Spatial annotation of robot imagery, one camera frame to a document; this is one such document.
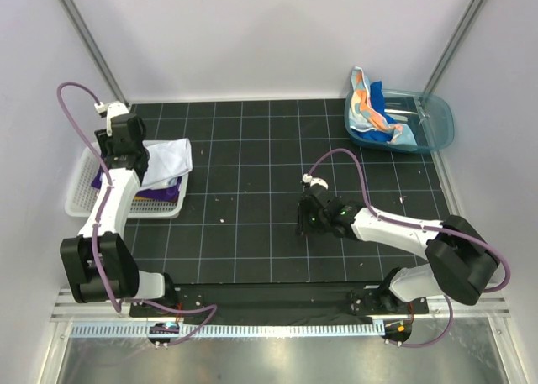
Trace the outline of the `white towel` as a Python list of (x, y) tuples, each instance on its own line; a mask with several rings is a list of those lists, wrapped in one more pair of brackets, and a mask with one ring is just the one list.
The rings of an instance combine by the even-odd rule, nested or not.
[(149, 153), (149, 165), (141, 186), (185, 176), (193, 169), (189, 139), (144, 142), (144, 146)]

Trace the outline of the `light blue bear towel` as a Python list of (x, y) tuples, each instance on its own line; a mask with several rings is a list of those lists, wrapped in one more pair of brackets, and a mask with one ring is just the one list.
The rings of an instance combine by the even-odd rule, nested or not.
[(177, 191), (178, 188), (181, 186), (182, 183), (182, 177), (176, 176), (168, 180), (159, 181), (156, 183), (153, 183), (151, 185), (143, 185), (140, 187), (141, 191), (151, 190), (151, 191), (164, 191), (164, 190), (172, 190)]

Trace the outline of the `orange patterned towel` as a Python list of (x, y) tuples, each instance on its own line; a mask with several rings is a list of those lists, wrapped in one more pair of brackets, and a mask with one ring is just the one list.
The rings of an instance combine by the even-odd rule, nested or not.
[(361, 139), (412, 150), (417, 147), (412, 129), (387, 115), (382, 82), (371, 82), (359, 66), (351, 72), (348, 122), (351, 132)]

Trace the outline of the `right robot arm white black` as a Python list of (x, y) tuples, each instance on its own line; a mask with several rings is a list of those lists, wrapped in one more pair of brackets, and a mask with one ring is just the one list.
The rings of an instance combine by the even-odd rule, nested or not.
[(472, 306), (500, 265), (499, 257), (485, 248), (464, 218), (450, 216), (440, 221), (398, 216), (358, 201), (344, 202), (318, 183), (303, 188), (298, 232), (375, 242), (425, 260), (420, 266), (393, 268), (368, 295), (367, 302), (387, 313), (399, 313), (415, 300), (436, 295)]

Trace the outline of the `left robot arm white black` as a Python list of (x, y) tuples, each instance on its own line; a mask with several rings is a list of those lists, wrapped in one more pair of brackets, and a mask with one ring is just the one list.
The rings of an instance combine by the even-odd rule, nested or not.
[(124, 242), (129, 210), (149, 165), (145, 136), (136, 114), (107, 115), (107, 127), (96, 132), (104, 181), (88, 220), (76, 237), (63, 239), (60, 254), (76, 302), (109, 300), (119, 312), (123, 300), (149, 301), (153, 312), (168, 317), (178, 305), (170, 276), (142, 271)]

